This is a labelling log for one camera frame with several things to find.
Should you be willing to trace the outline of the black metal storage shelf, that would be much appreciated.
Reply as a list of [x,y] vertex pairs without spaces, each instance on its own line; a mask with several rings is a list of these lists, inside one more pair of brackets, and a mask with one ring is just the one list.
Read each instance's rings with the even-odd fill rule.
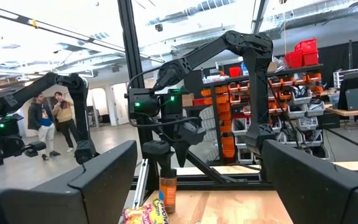
[[[306,116],[306,106],[292,105],[290,103],[291,94],[295,97],[306,96],[306,91],[312,94],[311,101],[319,100],[318,97],[323,92],[321,86],[321,65],[293,68],[268,74],[268,122],[267,124],[273,131],[273,136],[280,142],[291,147],[306,147],[306,150],[314,155],[321,153],[323,157],[328,157],[328,153],[322,150],[322,145],[308,147],[302,140],[301,130],[298,128],[296,120]],[[230,95],[230,121],[220,121],[216,103],[216,86],[227,85]],[[201,97],[194,100],[195,107],[200,109],[202,126],[206,129],[205,140],[215,141],[216,148],[208,150],[208,163],[212,166],[221,166],[237,160],[237,148],[246,147],[245,136],[235,136],[233,133],[221,133],[220,126],[232,124],[234,118],[247,118],[247,133],[250,132],[251,113],[250,113],[250,83],[246,76],[235,78],[225,77],[218,82],[205,83],[202,90],[211,89],[212,95]],[[235,144],[234,158],[223,157],[222,137],[232,136]],[[259,162],[254,154],[254,164]]]

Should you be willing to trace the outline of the black ceiling rail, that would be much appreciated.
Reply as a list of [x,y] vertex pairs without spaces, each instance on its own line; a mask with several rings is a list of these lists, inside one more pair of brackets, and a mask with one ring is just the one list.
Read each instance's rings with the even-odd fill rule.
[[39,29],[39,30],[51,32],[53,34],[62,35],[64,37],[80,40],[84,43],[97,45],[97,46],[104,47],[109,50],[115,50],[115,51],[122,52],[122,53],[126,52],[124,47],[110,44],[105,41],[95,39],[94,37],[79,34],[77,32],[73,32],[73,31],[70,31],[67,29],[63,29],[61,27],[53,26],[48,23],[37,21],[35,19],[31,19],[29,17],[23,16],[23,15],[20,15],[17,13],[13,13],[8,10],[1,9],[1,8],[0,8],[0,19],[5,19],[5,20],[11,21],[11,22],[16,22],[18,24],[33,27],[34,29]]

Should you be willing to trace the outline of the orange can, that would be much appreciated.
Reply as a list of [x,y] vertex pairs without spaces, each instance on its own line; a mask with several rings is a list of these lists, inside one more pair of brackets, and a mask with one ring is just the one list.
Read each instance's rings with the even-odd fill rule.
[[161,169],[159,180],[159,199],[163,201],[168,214],[175,212],[177,192],[177,170]]

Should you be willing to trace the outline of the white storage bin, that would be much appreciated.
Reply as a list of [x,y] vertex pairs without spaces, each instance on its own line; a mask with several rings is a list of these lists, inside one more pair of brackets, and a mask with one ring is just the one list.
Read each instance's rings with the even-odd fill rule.
[[292,105],[303,105],[303,104],[308,104],[310,102],[310,100],[312,99],[312,94],[310,90],[306,91],[306,96],[302,96],[302,97],[295,97],[294,94],[291,94],[291,100],[290,103]]
[[323,143],[323,131],[321,129],[302,131],[301,136],[308,147],[320,146]]
[[245,136],[247,133],[247,118],[234,118],[232,120],[232,133],[235,136]]
[[237,148],[237,160],[238,163],[251,165],[254,164],[254,154],[246,147]]
[[313,116],[321,116],[325,111],[325,104],[323,101],[315,100],[311,101],[306,106],[306,116],[313,117]]
[[318,127],[318,119],[316,116],[298,118],[296,123],[301,131],[315,130]]

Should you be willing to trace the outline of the silver aluminium rail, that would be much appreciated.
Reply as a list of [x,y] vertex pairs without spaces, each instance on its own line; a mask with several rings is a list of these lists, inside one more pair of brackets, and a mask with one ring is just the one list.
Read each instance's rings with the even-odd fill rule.
[[148,173],[149,173],[149,160],[143,159],[140,165],[140,171],[138,175],[138,181],[135,189],[132,208],[139,208],[143,204]]

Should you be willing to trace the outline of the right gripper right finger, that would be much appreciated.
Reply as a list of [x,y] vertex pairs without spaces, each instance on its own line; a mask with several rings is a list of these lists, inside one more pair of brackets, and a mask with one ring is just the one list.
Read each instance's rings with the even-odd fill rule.
[[358,224],[358,172],[274,140],[262,162],[293,224]]

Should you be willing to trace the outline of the chili shrimp ramen pack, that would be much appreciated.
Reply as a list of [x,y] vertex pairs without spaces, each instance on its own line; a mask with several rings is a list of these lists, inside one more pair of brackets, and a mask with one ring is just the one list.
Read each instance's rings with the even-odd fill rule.
[[138,208],[126,208],[122,214],[124,224],[170,224],[164,203],[159,199]]

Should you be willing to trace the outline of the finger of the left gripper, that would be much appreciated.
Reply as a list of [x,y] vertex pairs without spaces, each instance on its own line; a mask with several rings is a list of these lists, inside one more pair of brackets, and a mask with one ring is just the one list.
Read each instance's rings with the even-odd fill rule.
[[144,143],[142,152],[146,153],[148,159],[154,159],[160,165],[160,177],[173,179],[177,177],[177,170],[171,166],[171,157],[174,152],[166,141],[152,140]]
[[178,165],[180,167],[185,166],[186,156],[188,154],[189,147],[190,147],[190,144],[186,141],[178,141],[178,142],[173,143],[173,148],[177,155],[177,161],[178,161]]

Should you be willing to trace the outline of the person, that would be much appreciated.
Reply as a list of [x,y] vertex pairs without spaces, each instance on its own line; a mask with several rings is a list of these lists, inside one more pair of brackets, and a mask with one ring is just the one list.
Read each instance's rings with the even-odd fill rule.
[[59,156],[54,149],[55,125],[50,107],[44,103],[44,96],[39,93],[34,97],[28,109],[28,129],[37,131],[39,141],[46,144],[45,152],[42,153],[44,161],[51,157]]
[[73,119],[73,110],[71,108],[74,106],[74,103],[72,100],[64,98],[63,93],[60,91],[56,91],[54,97],[57,102],[53,106],[52,114],[57,120],[59,129],[68,144],[67,152],[72,152],[74,151],[74,144],[71,135],[74,137],[74,140],[78,142],[78,131]]

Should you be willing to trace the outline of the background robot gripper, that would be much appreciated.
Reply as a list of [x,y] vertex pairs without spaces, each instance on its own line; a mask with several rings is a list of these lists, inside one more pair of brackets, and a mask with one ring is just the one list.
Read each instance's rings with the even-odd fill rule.
[[0,166],[4,164],[5,158],[21,155],[35,157],[39,151],[46,148],[42,141],[28,144],[23,141],[18,125],[22,119],[18,114],[0,117]]

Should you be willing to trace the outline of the cardboard box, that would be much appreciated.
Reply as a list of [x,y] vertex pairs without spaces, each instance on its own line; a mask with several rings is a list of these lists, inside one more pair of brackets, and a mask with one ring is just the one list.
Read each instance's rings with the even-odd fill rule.
[[194,96],[193,93],[182,95],[182,105],[183,105],[183,107],[193,106],[194,99],[195,99],[195,96]]

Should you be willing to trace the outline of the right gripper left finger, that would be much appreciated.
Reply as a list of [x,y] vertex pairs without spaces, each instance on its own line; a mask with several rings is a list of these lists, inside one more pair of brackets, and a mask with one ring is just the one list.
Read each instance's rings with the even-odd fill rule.
[[117,224],[136,164],[128,140],[33,189],[0,189],[0,224]]

